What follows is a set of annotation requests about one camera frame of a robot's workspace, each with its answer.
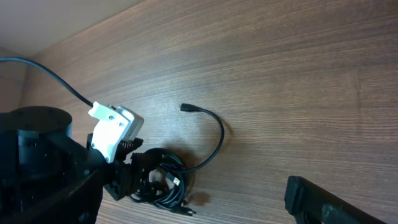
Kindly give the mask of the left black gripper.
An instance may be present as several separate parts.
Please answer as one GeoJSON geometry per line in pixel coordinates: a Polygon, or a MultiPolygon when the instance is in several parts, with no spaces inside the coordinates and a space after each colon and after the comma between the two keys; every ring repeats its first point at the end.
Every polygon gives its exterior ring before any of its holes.
{"type": "Polygon", "coordinates": [[[68,193],[46,212],[47,223],[95,223],[103,199],[103,187],[116,201],[134,194],[144,174],[155,169],[162,156],[157,153],[133,153],[131,163],[127,155],[142,146],[140,138],[121,141],[116,148],[115,160],[106,161],[99,150],[91,145],[83,147],[70,137],[50,134],[47,139],[70,153],[72,157],[72,183],[68,193]]]}

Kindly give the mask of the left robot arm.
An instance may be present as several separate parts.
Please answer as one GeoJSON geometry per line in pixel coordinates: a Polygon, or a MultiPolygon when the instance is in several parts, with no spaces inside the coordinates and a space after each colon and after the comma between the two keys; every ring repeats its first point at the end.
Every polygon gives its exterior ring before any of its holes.
{"type": "Polygon", "coordinates": [[[103,191],[134,194],[160,156],[139,153],[141,122],[113,109],[85,145],[64,110],[29,106],[1,114],[1,222],[94,223],[103,191]]]}

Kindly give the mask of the black USB cable long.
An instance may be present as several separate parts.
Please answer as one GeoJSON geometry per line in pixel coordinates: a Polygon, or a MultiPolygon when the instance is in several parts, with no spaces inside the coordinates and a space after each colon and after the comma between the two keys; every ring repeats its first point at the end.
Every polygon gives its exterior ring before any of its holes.
{"type": "Polygon", "coordinates": [[[217,154],[221,150],[223,143],[224,143],[225,128],[224,128],[224,124],[223,124],[221,118],[215,112],[213,112],[211,110],[208,110],[208,109],[205,109],[205,108],[202,108],[199,106],[195,106],[195,105],[189,104],[189,103],[182,103],[180,105],[179,109],[180,109],[180,111],[183,111],[186,113],[200,113],[200,114],[205,114],[205,115],[211,117],[215,121],[215,123],[218,127],[218,130],[219,130],[217,142],[215,142],[213,150],[209,153],[208,157],[206,157],[202,162],[200,162],[199,164],[197,164],[191,168],[183,168],[182,166],[178,166],[177,168],[169,169],[174,174],[187,175],[187,174],[194,173],[194,172],[204,168],[217,156],[217,154]]]}

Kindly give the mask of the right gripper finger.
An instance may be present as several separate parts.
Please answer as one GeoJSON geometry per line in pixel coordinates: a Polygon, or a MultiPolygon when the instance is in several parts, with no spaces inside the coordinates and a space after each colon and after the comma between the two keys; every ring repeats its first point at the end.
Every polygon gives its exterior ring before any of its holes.
{"type": "Polygon", "coordinates": [[[297,224],[386,224],[300,176],[290,176],[285,209],[297,224]]]}

